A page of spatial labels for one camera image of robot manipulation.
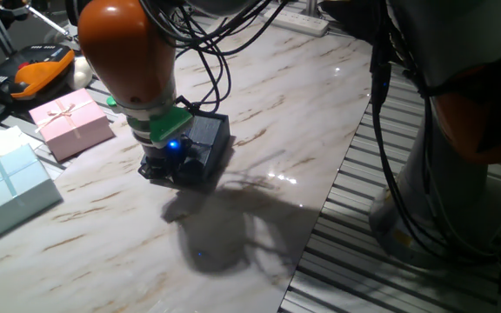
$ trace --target marble table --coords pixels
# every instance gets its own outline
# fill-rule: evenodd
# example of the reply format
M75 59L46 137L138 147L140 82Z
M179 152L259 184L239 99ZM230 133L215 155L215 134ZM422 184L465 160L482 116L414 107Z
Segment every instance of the marble table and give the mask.
M118 120L56 180L64 202L0 238L0 312L277 311L367 106L370 49L272 27L228 62L233 141L215 190L143 179ZM191 100L210 88L196 53L176 78Z

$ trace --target power strip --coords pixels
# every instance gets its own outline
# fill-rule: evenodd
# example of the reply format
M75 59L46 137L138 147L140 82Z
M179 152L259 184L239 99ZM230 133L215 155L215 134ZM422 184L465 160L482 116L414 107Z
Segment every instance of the power strip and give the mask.
M264 13L264 17L269 19L274 14L274 11L276 11L275 8L269 9ZM328 31L328 21L285 10L279 12L272 24L314 37L322 37Z

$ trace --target light blue gift box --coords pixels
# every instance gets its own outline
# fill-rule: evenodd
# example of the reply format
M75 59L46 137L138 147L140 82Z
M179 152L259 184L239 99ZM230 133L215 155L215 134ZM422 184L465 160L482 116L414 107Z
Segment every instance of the light blue gift box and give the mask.
M0 157L0 234L61 201L29 145Z

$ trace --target ribbon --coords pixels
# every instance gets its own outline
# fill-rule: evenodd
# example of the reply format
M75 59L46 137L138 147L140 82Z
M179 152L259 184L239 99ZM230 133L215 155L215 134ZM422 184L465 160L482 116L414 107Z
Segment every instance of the ribbon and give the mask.
M73 132L75 133L75 136L77 137L77 139L80 139L80 133L78 132L78 128L75 125L75 122L73 122L72 118L70 118L70 116L72 115L72 113L74 111L84 107L87 104L93 103L93 102L94 102L94 100L90 100L90 101L80 103L80 104L72 103L69 105L69 107L67 109L65 109L65 107L61 103L61 100L57 99L56 104L59 107L59 111L56 111L56 110L48 111L49 117L37 123L39 126L36 129L36 133L40 132L40 130L42 130L42 128L48 126L51 122L57 120L59 117L64 117L65 120L67 120L67 123L69 123Z
M20 168L13 170L11 173L7 173L7 171L5 171L5 168L3 167L3 164L1 163L1 159L0 159L0 173L1 173L0 183L5 182L5 184L7 185L7 188L9 189L9 192L13 196L13 198L16 198L18 196L18 194L17 194L17 190L15 189L15 186L13 185L13 183L10 180L10 177L15 175L19 171L26 169L27 167L31 166L32 164L36 163L37 161L38 161L37 159L33 159L30 162L28 162L27 164L21 166ZM17 199L17 200L18 200L18 204L20 206L24 206L24 203L22 201L20 201L20 199Z

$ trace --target green part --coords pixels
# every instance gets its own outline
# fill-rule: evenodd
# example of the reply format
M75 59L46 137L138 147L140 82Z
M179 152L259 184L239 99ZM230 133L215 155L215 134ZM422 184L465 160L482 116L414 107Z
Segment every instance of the green part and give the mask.
M106 101L109 106L115 107L117 106L117 102L115 102L115 99L113 97L108 97L108 100Z
M185 109L173 107L160 117L150 118L150 140L160 143L182 129L190 122L192 114Z

